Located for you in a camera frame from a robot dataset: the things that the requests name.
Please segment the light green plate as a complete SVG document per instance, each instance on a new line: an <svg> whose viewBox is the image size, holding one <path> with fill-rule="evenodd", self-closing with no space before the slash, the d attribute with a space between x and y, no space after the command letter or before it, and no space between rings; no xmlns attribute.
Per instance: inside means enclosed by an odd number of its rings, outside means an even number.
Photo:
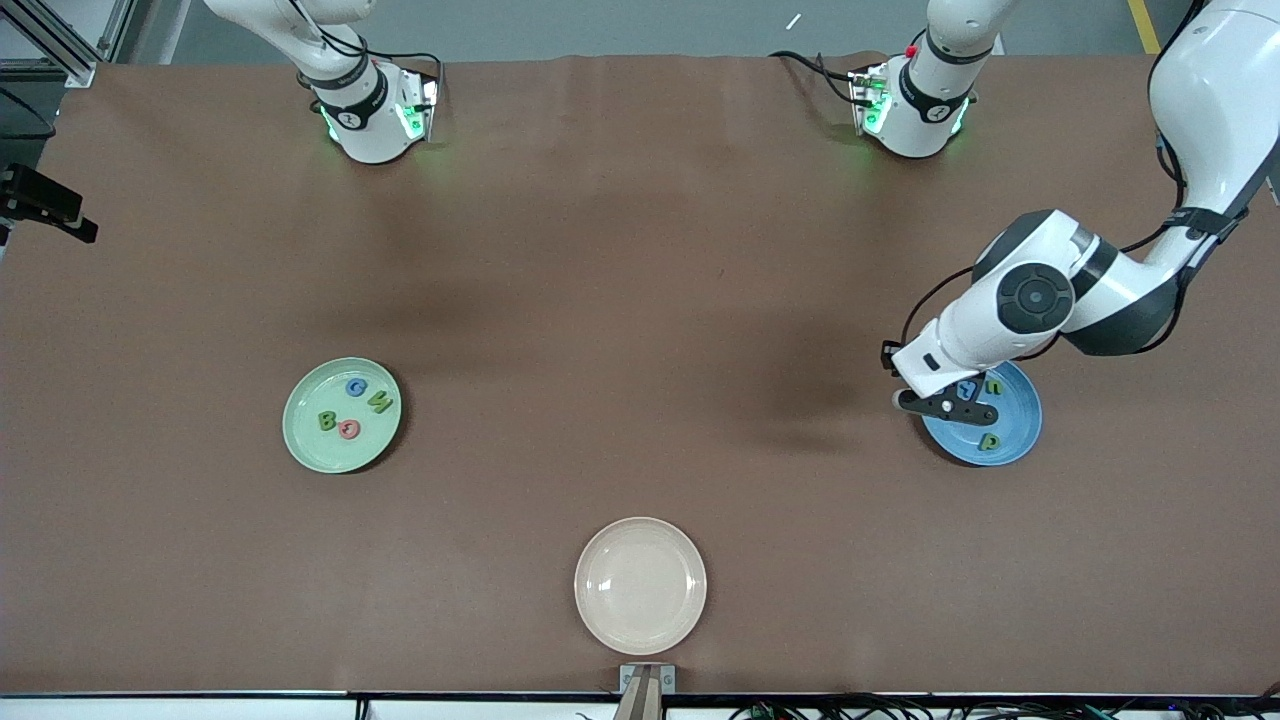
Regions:
<svg viewBox="0 0 1280 720"><path fill-rule="evenodd" d="M352 377L369 382L367 392L349 397L344 386ZM378 415L367 398L379 389L396 396L396 402ZM282 434L292 457L303 468L323 474L360 471L374 464L399 434L404 401L397 379L381 364L366 357L338 357L307 374L291 391L282 414ZM355 419L362 430L356 439L342 439L337 428L321 432L320 411L334 411L338 423Z"/></svg>

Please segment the aluminium frame profile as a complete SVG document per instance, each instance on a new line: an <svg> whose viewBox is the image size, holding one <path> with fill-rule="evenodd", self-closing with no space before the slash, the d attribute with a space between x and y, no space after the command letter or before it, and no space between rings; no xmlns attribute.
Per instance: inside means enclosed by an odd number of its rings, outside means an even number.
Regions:
<svg viewBox="0 0 1280 720"><path fill-rule="evenodd" d="M138 0L0 0L0 70L60 72L88 88L115 61Z"/></svg>

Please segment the cream plate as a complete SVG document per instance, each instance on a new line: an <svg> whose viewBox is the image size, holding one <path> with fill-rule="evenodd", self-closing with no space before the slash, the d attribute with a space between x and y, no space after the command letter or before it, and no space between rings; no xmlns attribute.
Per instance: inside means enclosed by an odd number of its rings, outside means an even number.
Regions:
<svg viewBox="0 0 1280 720"><path fill-rule="evenodd" d="M692 539L658 518L625 518L584 546L573 600L588 632L632 657L672 650L695 629L707 606L705 561Z"/></svg>

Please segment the brown angled bar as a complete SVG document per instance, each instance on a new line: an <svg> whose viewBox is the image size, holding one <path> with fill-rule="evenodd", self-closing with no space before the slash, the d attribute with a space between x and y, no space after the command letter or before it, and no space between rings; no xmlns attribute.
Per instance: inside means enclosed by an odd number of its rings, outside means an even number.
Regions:
<svg viewBox="0 0 1280 720"><path fill-rule="evenodd" d="M635 675L620 696L612 720L663 720L663 694L648 670Z"/></svg>

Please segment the blue plate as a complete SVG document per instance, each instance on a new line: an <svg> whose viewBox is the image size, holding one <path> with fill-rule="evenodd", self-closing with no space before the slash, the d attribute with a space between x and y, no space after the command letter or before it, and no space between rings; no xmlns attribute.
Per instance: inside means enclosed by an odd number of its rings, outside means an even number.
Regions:
<svg viewBox="0 0 1280 720"><path fill-rule="evenodd" d="M997 377L1007 386L1004 397L983 397L982 388L986 377ZM925 432L951 457L979 468L1002 466L1028 455L1036 446L1043 424L1041 397L1030 378L1015 363L1004 363L980 375L979 402L998 409L998 420L992 427L972 427L952 421L940 421L923 418ZM997 434L1001 447L991 452L980 452L978 442L984 433Z"/></svg>

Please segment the brown table cover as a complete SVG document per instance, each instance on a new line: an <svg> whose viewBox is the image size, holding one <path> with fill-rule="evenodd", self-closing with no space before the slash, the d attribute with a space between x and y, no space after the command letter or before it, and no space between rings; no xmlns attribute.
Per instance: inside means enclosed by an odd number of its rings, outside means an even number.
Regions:
<svg viewBox="0 0 1280 720"><path fill-rule="evenodd" d="M938 455L879 364L1011 219L1172 204L1147 56L996 56L938 156L760 58L454 64L351 161L294 73L108 67L38 168L92 245L0 261L0 692L589 691L573 569L628 516L707 561L691 692L1256 694L1280 680L1280 208L1138 357L1027 365L1039 443ZM399 434L303 468L314 368Z"/></svg>

